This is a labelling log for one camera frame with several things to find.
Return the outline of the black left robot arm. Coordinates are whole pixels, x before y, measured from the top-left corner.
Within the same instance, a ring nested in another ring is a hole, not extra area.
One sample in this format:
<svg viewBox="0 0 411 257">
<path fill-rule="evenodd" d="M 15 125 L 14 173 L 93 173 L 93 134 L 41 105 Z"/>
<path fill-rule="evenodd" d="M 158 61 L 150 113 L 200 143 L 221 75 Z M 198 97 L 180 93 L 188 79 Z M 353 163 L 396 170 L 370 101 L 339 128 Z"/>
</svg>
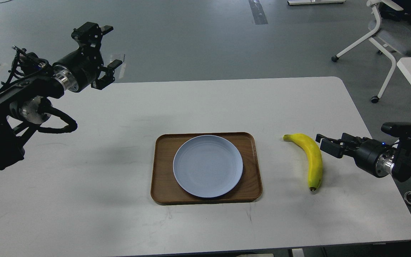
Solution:
<svg viewBox="0 0 411 257">
<path fill-rule="evenodd" d="M 78 49 L 50 64 L 34 52 L 16 51 L 7 81 L 0 88 L 0 170 L 24 159 L 24 145 L 34 133 L 72 133 L 77 122 L 52 106 L 65 91 L 87 86 L 102 90 L 115 81 L 122 60 L 105 65 L 101 55 L 103 36 L 112 26 L 86 22 L 71 34 Z"/>
</svg>

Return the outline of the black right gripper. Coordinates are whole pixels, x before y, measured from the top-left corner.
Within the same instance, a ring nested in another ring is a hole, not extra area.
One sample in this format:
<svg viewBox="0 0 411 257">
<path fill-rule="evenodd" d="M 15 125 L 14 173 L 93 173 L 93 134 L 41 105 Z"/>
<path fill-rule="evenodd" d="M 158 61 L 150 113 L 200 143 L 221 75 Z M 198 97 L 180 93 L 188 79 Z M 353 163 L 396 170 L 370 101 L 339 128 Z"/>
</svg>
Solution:
<svg viewBox="0 0 411 257">
<path fill-rule="evenodd" d="M 338 159 L 353 156 L 357 167 L 374 177 L 382 178 L 392 175 L 394 168 L 395 148 L 384 142 L 367 137 L 342 133 L 340 139 L 328 138 L 317 134 L 315 141 L 320 150 Z"/>
</svg>

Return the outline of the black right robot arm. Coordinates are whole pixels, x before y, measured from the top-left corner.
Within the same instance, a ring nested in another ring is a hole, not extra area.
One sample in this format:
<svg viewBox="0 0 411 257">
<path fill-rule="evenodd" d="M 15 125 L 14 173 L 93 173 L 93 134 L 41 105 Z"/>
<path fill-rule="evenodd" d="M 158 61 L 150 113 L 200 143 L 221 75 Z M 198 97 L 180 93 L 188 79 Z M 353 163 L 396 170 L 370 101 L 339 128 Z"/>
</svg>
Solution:
<svg viewBox="0 0 411 257">
<path fill-rule="evenodd" d="M 381 130 L 398 138 L 398 141 L 386 144 L 347 133 L 343 133 L 339 139 L 318 134 L 315 141 L 320 144 L 320 150 L 335 158 L 352 157 L 358 168 L 374 177 L 390 175 L 399 182 L 405 182 L 411 177 L 411 123 L 386 122 L 382 124 Z M 411 206 L 411 191 L 404 194 L 404 201 Z"/>
</svg>

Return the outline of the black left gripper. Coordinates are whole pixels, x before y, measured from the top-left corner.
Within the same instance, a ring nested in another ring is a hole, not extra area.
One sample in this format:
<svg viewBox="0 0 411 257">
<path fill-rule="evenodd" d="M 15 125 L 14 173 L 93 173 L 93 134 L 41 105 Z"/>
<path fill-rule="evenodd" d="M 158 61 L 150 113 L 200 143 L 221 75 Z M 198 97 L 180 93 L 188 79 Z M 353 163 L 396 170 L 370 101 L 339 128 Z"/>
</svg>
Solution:
<svg viewBox="0 0 411 257">
<path fill-rule="evenodd" d="M 122 60 L 113 60 L 103 67 L 101 45 L 103 36 L 113 31 L 113 26 L 99 26 L 86 22 L 74 28 L 71 38 L 77 42 L 78 49 L 67 54 L 53 64 L 54 73 L 66 90 L 81 92 L 91 84 L 93 89 L 103 90 L 115 81 L 115 70 L 123 64 Z"/>
</svg>

